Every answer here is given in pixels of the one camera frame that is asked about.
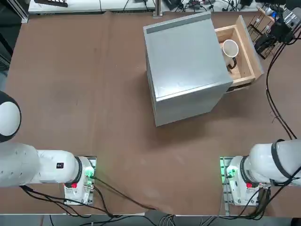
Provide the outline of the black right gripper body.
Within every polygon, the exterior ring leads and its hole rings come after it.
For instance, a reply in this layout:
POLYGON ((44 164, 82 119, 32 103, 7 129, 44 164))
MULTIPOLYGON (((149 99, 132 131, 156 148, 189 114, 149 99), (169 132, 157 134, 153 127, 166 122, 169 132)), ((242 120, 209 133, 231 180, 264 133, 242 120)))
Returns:
POLYGON ((287 26, 284 22, 275 22, 270 30, 271 44, 276 42, 289 43, 293 40, 294 35, 291 27, 287 26))

